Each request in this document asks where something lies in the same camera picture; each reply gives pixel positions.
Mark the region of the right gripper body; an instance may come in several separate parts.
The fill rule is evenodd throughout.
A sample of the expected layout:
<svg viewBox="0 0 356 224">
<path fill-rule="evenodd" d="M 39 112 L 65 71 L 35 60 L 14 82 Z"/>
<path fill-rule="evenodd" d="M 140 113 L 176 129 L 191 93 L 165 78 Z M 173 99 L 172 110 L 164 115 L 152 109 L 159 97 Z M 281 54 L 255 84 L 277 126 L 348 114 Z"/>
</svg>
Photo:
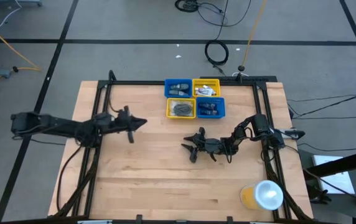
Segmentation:
<svg viewBox="0 0 356 224">
<path fill-rule="evenodd" d="M 222 142 L 215 138 L 210 138 L 206 140 L 198 140 L 199 143 L 199 150 L 204 151 L 208 154 L 224 154 L 225 153 L 225 146 Z"/>
</svg>

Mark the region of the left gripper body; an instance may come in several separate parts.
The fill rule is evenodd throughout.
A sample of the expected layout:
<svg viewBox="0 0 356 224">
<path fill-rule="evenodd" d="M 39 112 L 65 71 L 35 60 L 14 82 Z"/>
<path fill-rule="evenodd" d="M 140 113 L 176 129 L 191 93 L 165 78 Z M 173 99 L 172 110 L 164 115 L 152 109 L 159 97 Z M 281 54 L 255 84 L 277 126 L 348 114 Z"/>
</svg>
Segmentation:
<svg viewBox="0 0 356 224">
<path fill-rule="evenodd" d="M 100 134 L 120 133 L 123 131 L 130 131 L 129 118 L 130 114 L 127 112 L 120 112 L 116 118 L 112 118 L 109 113 L 102 113 L 98 115 L 98 129 Z"/>
</svg>

